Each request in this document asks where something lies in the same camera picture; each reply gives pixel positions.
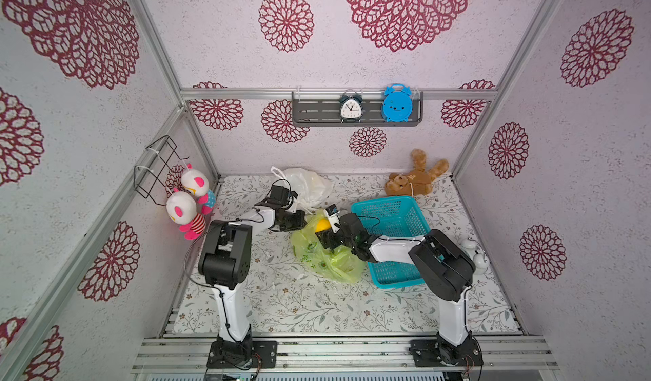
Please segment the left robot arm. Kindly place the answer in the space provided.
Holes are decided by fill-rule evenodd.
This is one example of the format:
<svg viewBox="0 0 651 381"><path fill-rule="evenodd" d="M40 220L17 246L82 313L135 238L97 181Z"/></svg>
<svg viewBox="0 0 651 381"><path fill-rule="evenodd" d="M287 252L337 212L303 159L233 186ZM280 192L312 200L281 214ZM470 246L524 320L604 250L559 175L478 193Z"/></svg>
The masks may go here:
<svg viewBox="0 0 651 381"><path fill-rule="evenodd" d="M215 296L220 318L218 336L209 351L208 369L259 371L275 366L277 343L254 341L244 282L257 235L273 228L291 232L305 227L305 212L290 210L297 197L288 180L278 179L266 197L244 215L210 223L198 261L198 272Z"/></svg>

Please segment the yellow-green plastic bag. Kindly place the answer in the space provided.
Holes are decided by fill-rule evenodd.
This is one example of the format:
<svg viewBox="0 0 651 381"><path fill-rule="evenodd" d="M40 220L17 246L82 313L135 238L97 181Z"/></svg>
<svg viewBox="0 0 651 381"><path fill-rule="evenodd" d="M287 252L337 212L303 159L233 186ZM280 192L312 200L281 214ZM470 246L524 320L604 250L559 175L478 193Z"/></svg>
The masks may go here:
<svg viewBox="0 0 651 381"><path fill-rule="evenodd" d="M327 218L325 210L321 209L308 219L303 229L293 233L294 255L306 268L326 279L343 284L359 282L366 264L342 243L335 250L325 250L316 237L315 226L324 218Z"/></svg>

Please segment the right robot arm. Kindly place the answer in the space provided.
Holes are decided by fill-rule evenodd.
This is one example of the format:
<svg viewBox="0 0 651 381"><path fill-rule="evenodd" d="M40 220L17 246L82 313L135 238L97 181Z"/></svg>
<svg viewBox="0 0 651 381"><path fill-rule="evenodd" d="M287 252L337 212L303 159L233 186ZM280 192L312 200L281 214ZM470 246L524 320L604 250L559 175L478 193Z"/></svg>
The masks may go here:
<svg viewBox="0 0 651 381"><path fill-rule="evenodd" d="M438 229L411 238L370 233L358 215L319 217L315 234L322 245L344 245L362 262L398 262L414 266L439 300L439 328L435 339L410 347L415 364L440 363L448 367L482 367L481 347L469 330L466 292L471 288L475 264Z"/></svg>

